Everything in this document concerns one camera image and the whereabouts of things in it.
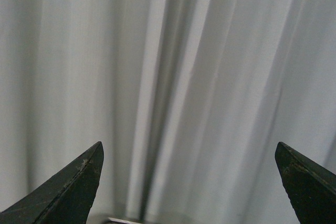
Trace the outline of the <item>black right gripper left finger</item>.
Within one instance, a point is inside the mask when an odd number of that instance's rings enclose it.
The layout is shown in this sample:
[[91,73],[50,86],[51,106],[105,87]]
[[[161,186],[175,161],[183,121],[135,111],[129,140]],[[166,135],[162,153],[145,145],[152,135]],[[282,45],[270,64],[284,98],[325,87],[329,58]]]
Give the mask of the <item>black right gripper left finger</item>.
[[86,223],[99,187],[103,160],[103,146],[97,142],[1,212],[1,223]]

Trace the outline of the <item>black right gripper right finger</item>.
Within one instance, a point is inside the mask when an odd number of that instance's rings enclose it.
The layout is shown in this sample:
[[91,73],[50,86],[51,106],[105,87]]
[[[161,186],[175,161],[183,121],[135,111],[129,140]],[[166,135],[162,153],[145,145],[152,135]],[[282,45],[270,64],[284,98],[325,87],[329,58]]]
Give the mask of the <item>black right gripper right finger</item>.
[[300,223],[335,223],[335,174],[283,142],[275,161]]

